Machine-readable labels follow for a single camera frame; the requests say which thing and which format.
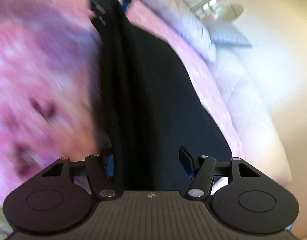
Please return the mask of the white striped quilt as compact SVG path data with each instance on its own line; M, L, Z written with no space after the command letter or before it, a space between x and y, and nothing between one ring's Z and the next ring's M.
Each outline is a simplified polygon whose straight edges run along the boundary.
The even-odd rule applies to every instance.
M205 25L182 0L141 0L160 16L208 62L216 60L216 47Z

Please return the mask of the round wall mirror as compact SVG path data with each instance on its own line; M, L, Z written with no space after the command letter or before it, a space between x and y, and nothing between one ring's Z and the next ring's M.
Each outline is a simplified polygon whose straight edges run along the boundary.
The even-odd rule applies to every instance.
M240 3L230 3L224 7L222 20L226 22L236 21L244 12L244 6Z

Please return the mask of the grey checked pillow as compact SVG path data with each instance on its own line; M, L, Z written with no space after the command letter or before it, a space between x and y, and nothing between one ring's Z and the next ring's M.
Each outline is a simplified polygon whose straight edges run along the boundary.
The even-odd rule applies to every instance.
M211 41L216 45L252 47L249 40L230 22L206 21Z

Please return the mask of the pink floral blanket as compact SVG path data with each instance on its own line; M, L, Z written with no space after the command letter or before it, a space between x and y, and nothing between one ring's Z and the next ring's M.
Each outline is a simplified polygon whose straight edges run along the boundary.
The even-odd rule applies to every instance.
M226 139L240 139L203 59L142 1L130 23L167 42ZM104 128L99 59L102 39L83 0L0 0L0 233L8 233L3 202L37 172L66 155L113 154Z

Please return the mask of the black trousers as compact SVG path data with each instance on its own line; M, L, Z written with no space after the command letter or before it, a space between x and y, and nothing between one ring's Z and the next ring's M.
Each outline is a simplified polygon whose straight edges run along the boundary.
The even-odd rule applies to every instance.
M114 179L122 190L185 191L190 183L179 149L228 162L232 152L202 106L170 45L129 22L118 0L93 25L104 128L112 144Z

